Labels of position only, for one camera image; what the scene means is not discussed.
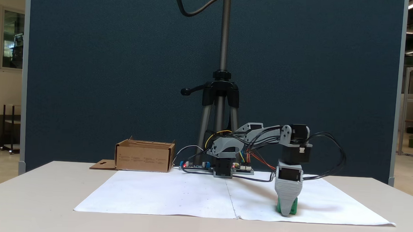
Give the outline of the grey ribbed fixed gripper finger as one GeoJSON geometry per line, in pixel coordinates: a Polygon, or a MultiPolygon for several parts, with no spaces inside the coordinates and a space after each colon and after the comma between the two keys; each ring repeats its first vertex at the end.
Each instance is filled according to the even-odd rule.
{"type": "Polygon", "coordinates": [[[298,210],[298,196],[302,191],[303,182],[275,181],[275,191],[278,196],[277,211],[283,216],[295,215],[298,210]]]}

